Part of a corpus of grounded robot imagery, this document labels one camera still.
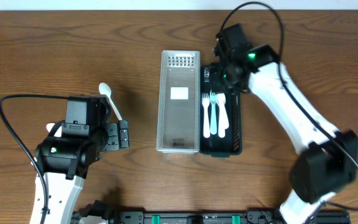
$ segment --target clear plastic tray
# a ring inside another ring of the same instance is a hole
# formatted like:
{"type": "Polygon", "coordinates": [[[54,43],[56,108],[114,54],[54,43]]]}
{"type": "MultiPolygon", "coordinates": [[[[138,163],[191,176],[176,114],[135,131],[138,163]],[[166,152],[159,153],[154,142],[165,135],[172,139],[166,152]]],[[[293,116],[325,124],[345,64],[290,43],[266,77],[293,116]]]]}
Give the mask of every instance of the clear plastic tray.
{"type": "Polygon", "coordinates": [[[157,150],[200,149],[200,52],[164,50],[161,61],[157,150]]]}

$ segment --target light blue fork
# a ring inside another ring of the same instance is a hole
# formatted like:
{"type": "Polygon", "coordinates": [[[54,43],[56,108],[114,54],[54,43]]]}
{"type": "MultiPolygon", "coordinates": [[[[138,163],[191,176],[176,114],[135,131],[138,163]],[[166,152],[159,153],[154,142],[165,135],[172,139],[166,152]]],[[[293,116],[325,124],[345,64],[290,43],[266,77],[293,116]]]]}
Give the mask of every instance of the light blue fork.
{"type": "Polygon", "coordinates": [[[209,102],[211,102],[211,125],[209,129],[211,130],[211,134],[217,133],[217,125],[216,125],[216,94],[211,91],[209,94],[209,102]]]}

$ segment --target plastic spoon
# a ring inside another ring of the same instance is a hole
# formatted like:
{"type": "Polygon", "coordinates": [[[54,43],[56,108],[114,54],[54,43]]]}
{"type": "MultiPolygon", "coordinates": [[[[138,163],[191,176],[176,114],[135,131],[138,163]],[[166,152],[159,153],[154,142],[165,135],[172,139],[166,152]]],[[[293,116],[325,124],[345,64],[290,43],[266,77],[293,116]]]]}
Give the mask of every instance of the plastic spoon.
{"type": "Polygon", "coordinates": [[[121,114],[118,112],[118,109],[117,109],[116,105],[112,102],[112,99],[111,99],[112,98],[112,96],[111,96],[112,93],[111,93],[110,86],[105,84],[105,83],[100,83],[99,84],[99,93],[101,95],[106,95],[109,98],[112,110],[116,114],[118,120],[122,120],[121,114]]]}

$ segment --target green clip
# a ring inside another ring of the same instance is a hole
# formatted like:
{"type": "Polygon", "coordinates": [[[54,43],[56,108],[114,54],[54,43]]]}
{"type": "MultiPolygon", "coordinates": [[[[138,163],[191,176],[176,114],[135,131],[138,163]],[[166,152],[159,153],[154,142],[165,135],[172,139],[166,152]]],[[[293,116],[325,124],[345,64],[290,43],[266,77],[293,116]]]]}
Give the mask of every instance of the green clip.
{"type": "Polygon", "coordinates": [[[233,224],[241,224],[241,217],[239,215],[233,215],[231,218],[233,219],[233,224]]]}
{"type": "Polygon", "coordinates": [[[152,216],[152,224],[160,224],[160,216],[159,215],[152,216]]]}

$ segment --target white label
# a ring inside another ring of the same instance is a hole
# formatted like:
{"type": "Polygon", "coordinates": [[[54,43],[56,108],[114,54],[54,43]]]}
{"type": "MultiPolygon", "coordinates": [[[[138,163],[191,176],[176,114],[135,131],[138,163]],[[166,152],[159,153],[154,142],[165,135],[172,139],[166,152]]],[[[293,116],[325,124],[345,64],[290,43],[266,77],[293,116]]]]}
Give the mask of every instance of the white label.
{"type": "Polygon", "coordinates": [[[171,100],[188,100],[188,87],[171,87],[171,100]]]}

